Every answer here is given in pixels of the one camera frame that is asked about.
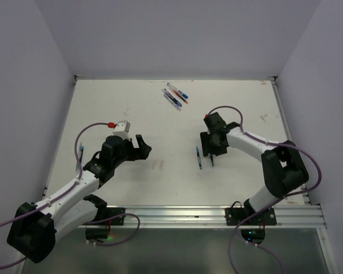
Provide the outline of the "aluminium front rail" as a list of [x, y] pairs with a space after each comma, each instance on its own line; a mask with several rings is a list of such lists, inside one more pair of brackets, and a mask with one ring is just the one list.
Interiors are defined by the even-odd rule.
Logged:
[[[123, 225], [130, 228], [140, 224], [142, 228], [234, 228], [236, 225], [226, 224], [225, 208], [228, 206], [124, 206]], [[277, 225], [242, 225], [248, 228], [324, 228], [325, 221], [319, 206], [284, 205], [273, 207]], [[57, 231], [63, 228], [75, 229], [88, 221], [92, 221], [101, 209], [89, 201], [80, 201], [72, 208], [65, 208], [61, 203], [47, 205], [41, 210], [54, 221]]]

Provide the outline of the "dark blue pen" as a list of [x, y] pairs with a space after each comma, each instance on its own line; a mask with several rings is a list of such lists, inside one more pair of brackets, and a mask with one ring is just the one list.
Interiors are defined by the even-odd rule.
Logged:
[[175, 97], [173, 97], [169, 92], [164, 92], [164, 94], [167, 95], [175, 104], [181, 106], [181, 103]]

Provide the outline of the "red ink pen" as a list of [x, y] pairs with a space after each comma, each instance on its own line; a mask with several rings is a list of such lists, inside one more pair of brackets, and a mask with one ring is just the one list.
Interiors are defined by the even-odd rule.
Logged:
[[177, 90], [171, 89], [170, 91], [172, 91], [176, 96], [178, 96], [180, 98], [180, 100], [182, 100], [184, 103], [186, 103], [186, 104], [189, 103], [181, 94], [178, 93]]

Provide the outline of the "green pen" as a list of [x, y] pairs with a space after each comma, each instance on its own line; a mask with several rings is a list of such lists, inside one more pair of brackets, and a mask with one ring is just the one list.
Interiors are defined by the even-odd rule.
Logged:
[[214, 164], [214, 156], [213, 155], [210, 155], [210, 161], [211, 161], [212, 167], [214, 167], [215, 164]]

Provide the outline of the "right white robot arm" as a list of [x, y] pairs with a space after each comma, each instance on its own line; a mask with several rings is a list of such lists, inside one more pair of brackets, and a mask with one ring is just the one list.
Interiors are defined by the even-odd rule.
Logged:
[[279, 201], [309, 180], [308, 171], [294, 143], [286, 141], [277, 146], [259, 142], [257, 136], [249, 136], [236, 122], [227, 124], [215, 112], [204, 118], [206, 132], [200, 133], [202, 153], [220, 156], [228, 148], [235, 148], [262, 164], [264, 186], [244, 202], [242, 208], [234, 208], [232, 216], [258, 223], [264, 216], [263, 208]]

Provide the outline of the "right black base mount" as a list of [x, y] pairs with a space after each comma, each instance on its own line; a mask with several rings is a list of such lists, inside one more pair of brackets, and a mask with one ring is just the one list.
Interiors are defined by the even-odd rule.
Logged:
[[268, 208], [258, 215], [249, 204], [248, 200], [244, 203], [234, 202], [230, 207], [225, 208], [226, 224], [229, 226], [237, 225], [246, 218], [248, 220], [242, 225], [277, 225], [276, 214], [273, 208]]

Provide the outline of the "clear blue pen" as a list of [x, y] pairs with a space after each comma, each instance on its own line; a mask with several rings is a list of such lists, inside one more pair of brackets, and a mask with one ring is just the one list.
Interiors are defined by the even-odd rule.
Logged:
[[169, 103], [171, 103], [173, 105], [173, 107], [175, 107], [178, 111], [181, 111], [181, 106], [175, 104], [167, 95], [164, 94], [164, 92], [167, 92], [167, 89], [162, 89], [162, 92], [163, 92], [163, 96], [168, 100]]

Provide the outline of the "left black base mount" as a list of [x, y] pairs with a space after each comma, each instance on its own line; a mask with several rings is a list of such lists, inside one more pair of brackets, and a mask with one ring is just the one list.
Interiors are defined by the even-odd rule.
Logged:
[[122, 226], [124, 216], [115, 216], [125, 213], [125, 208], [122, 207], [111, 207], [103, 208], [100, 213], [97, 213], [95, 218], [90, 221], [95, 222], [93, 225], [99, 226], [99, 228], [86, 228], [85, 237], [88, 241], [96, 241], [103, 243], [105, 240], [110, 240], [110, 229], [112, 225]]

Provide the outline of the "aluminium right side rail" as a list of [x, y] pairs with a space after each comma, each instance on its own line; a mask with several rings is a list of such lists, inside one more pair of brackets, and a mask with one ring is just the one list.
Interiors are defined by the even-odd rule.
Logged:
[[[287, 121], [287, 118], [286, 118], [286, 115], [285, 115], [285, 111], [284, 111], [284, 108], [283, 108], [283, 105], [282, 105], [282, 102], [281, 102], [281, 98], [280, 98], [280, 95], [279, 95], [279, 92], [278, 92], [277, 77], [276, 76], [271, 77], [271, 78], [269, 78], [269, 81], [270, 81], [270, 83], [272, 85], [273, 93], [274, 93], [274, 96], [275, 96], [275, 99], [276, 99], [276, 103], [277, 103], [277, 106], [278, 106], [278, 110], [279, 110], [279, 113], [280, 113], [280, 117], [281, 117], [281, 120], [282, 120], [284, 131], [285, 131], [285, 135], [286, 135], [286, 137], [288, 137], [289, 140], [292, 140], [292, 135], [291, 135], [290, 128], [289, 128], [289, 125], [288, 125], [288, 121]], [[307, 154], [307, 153], [304, 153], [304, 155], [309, 159], [309, 163], [315, 166], [315, 170], [319, 171], [321, 173], [321, 169], [320, 169], [319, 165], [317, 164], [315, 158], [313, 158], [312, 156], [309, 156], [309, 154]], [[310, 191], [308, 190], [307, 185], [304, 184], [303, 186], [301, 186], [300, 190], [304, 191], [301, 194], [302, 197], [304, 198], [304, 204], [306, 206], [314, 206], [315, 204], [312, 203], [312, 200], [311, 200], [311, 198], [309, 196]]]

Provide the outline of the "light blue pen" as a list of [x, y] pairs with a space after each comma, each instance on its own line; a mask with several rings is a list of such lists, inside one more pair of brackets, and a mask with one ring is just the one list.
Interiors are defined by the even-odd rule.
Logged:
[[197, 155], [198, 167], [200, 170], [202, 170], [201, 155], [200, 155], [200, 150], [198, 146], [196, 146], [196, 155]]

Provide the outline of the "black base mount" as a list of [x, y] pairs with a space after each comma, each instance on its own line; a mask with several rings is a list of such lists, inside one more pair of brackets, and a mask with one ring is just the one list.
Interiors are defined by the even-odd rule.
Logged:
[[225, 208], [226, 224], [229, 226], [237, 225], [246, 218], [248, 220], [242, 225], [277, 225], [276, 214], [273, 208], [268, 208], [258, 215], [249, 204], [248, 200], [244, 203], [234, 202], [230, 207]]
[[100, 213], [97, 213], [95, 218], [90, 221], [95, 222], [93, 225], [99, 226], [99, 228], [86, 228], [85, 237], [88, 241], [96, 241], [103, 243], [105, 240], [110, 240], [110, 229], [112, 225], [122, 226], [124, 216], [115, 216], [125, 213], [125, 208], [122, 207], [111, 207], [103, 208]]

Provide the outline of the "blue capped pen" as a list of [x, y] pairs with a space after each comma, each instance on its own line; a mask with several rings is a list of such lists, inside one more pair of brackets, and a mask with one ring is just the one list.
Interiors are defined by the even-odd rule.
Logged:
[[185, 99], [188, 98], [188, 96], [187, 96], [184, 92], [182, 92], [180, 89], [176, 88], [176, 87], [175, 87], [174, 85], [172, 85], [171, 83], [167, 82], [167, 86], [168, 86], [168, 88], [169, 88], [170, 90], [177, 92], [177, 93], [180, 94], [180, 96], [182, 96], [183, 98], [185, 98]]

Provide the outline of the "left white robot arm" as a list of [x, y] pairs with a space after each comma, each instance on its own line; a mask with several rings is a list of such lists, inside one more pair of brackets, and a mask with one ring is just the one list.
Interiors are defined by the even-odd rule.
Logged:
[[145, 160], [151, 147], [141, 135], [131, 140], [108, 136], [101, 150], [81, 173], [51, 197], [35, 204], [23, 203], [16, 211], [7, 243], [34, 263], [43, 261], [55, 244], [80, 225], [109, 225], [123, 221], [125, 210], [111, 212], [94, 192], [108, 182], [123, 162]]

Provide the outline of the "aluminium rail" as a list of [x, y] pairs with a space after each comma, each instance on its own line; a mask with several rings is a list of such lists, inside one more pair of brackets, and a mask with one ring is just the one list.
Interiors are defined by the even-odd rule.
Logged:
[[[280, 113], [280, 117], [281, 117], [281, 120], [282, 120], [284, 131], [285, 131], [285, 135], [286, 135], [286, 137], [288, 137], [289, 140], [292, 140], [292, 135], [291, 135], [290, 128], [289, 128], [289, 125], [288, 125], [288, 121], [287, 121], [287, 118], [286, 118], [286, 115], [285, 115], [285, 111], [284, 111], [284, 108], [283, 108], [283, 105], [282, 105], [282, 102], [281, 102], [281, 98], [280, 98], [280, 95], [279, 95], [279, 92], [278, 92], [277, 77], [276, 76], [271, 77], [271, 78], [269, 78], [269, 81], [270, 81], [270, 83], [272, 85], [273, 93], [274, 93], [274, 96], [275, 96], [275, 99], [276, 99], [276, 103], [277, 103], [277, 106], [278, 106], [278, 110], [279, 110], [279, 113]], [[315, 158], [313, 158], [312, 156], [309, 156], [309, 154], [307, 154], [307, 153], [304, 153], [304, 155], [309, 159], [309, 163], [315, 166], [315, 170], [319, 171], [321, 173], [321, 169], [320, 169], [319, 165], [317, 164]], [[300, 190], [304, 191], [301, 194], [302, 197], [304, 198], [304, 204], [306, 206], [314, 206], [315, 204], [312, 203], [312, 200], [311, 200], [311, 198], [309, 196], [310, 191], [308, 190], [307, 185], [304, 184], [303, 186], [301, 186]]]
[[[236, 225], [226, 224], [225, 208], [228, 206], [124, 206], [123, 225], [130, 228], [140, 224], [142, 228], [234, 228]], [[242, 225], [248, 228], [324, 228], [325, 221], [319, 206], [284, 205], [273, 207], [277, 225]], [[41, 210], [54, 221], [57, 231], [63, 228], [75, 229], [88, 221], [92, 221], [101, 209], [89, 201], [80, 201], [72, 208], [65, 208], [61, 203], [47, 205]]]

